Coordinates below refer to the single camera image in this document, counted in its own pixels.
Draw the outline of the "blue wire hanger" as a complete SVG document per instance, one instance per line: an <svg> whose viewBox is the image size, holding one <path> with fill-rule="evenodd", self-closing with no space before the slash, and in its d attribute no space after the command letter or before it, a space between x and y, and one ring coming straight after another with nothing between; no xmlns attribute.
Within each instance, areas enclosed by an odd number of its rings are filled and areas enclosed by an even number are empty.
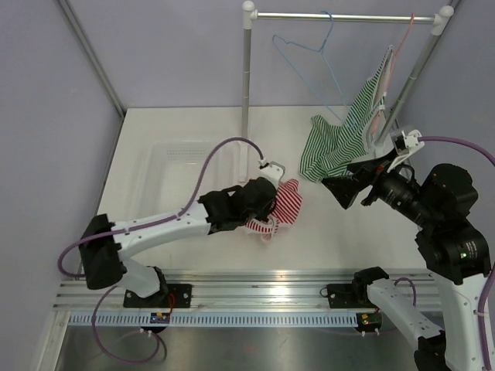
<svg viewBox="0 0 495 371"><path fill-rule="evenodd" d="M314 45L299 43L279 34L274 34L271 42L318 102L343 124L345 114L333 108L334 104L328 96L328 93L333 90L338 96L337 105L348 110L348 103L339 78L327 56L327 43L333 33L334 18L328 11L322 11L322 15L326 16L329 25L324 36Z"/></svg>

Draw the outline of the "pink wire hanger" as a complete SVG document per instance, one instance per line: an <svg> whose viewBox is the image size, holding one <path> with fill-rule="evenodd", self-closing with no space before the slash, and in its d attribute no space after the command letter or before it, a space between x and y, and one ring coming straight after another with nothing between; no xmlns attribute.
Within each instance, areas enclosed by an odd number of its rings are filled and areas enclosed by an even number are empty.
<svg viewBox="0 0 495 371"><path fill-rule="evenodd" d="M391 83L391 78L392 78L392 75L393 75L393 72L394 72L395 64L397 62L397 58L399 56L399 53L401 52L401 48L402 48L405 40L408 37L409 32L411 31L411 27L412 27L412 24L413 24L414 20L415 20L415 13L412 13L411 14L411 20L409 22L408 30L405 33L404 38L402 39L401 43L399 44L398 49L395 51L395 53L393 54L393 57L391 59L390 68L389 68L389 72L388 72L388 75L387 75L387 84L386 84L386 87L384 88L384 96L386 96L386 94L388 92L388 89L389 89L389 86L390 86L390 83ZM377 116L375 117L375 119L373 120L373 124L371 126L371 131L370 131L371 134L374 134L376 132L376 130L378 128L378 124L380 122L380 116L381 116L381 112L379 112L377 114Z"/></svg>

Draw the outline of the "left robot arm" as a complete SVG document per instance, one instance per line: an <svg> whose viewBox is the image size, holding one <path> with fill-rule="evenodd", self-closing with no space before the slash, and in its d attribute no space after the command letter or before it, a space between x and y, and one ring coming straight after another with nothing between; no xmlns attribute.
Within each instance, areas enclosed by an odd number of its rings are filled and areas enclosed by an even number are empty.
<svg viewBox="0 0 495 371"><path fill-rule="evenodd" d="M246 185L208 192L177 215L164 213L130 223L95 216L79 246L87 288L124 288L131 296L126 308L166 306L170 290L162 270L133 257L165 243L232 231L252 219L266 220L275 208L276 194L276 185L258 177Z"/></svg>

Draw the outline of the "green striped tank top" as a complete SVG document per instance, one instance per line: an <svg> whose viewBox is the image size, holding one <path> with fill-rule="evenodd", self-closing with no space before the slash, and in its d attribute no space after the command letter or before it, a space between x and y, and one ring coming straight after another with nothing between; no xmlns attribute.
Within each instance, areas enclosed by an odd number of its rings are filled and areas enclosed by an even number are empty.
<svg viewBox="0 0 495 371"><path fill-rule="evenodd" d="M386 108L388 81L394 62L394 49L389 46L374 75L369 77L346 114L342 124L329 123L317 114L299 162L299 174L310 182L348 175L347 166L371 152Z"/></svg>

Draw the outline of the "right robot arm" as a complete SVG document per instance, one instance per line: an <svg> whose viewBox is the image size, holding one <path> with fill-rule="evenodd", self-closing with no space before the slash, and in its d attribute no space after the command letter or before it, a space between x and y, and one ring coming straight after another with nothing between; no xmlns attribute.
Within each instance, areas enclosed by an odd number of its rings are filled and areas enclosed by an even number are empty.
<svg viewBox="0 0 495 371"><path fill-rule="evenodd" d="M494 273L488 243L468 220L478 198L470 174L439 164L418 183L378 159L353 164L348 176L324 179L323 185L343 208L367 189L364 206L380 200L418 227L415 242L438 288L444 324L430 322L380 267L356 272L349 284L328 284L329 306L384 313L408 340L420 370L491 370L494 344L486 303Z"/></svg>

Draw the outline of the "red striped tank top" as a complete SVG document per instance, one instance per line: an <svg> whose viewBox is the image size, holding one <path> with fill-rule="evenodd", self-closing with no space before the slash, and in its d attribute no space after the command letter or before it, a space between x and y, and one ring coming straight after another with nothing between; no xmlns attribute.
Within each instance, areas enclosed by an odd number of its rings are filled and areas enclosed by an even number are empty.
<svg viewBox="0 0 495 371"><path fill-rule="evenodd" d="M299 181L289 179L278 187L275 208L268 215L268 220L253 219L243 227L243 230L247 234L258 235L263 242L268 243L273 240L277 232L289 228L296 222L301 208L302 196L299 193Z"/></svg>

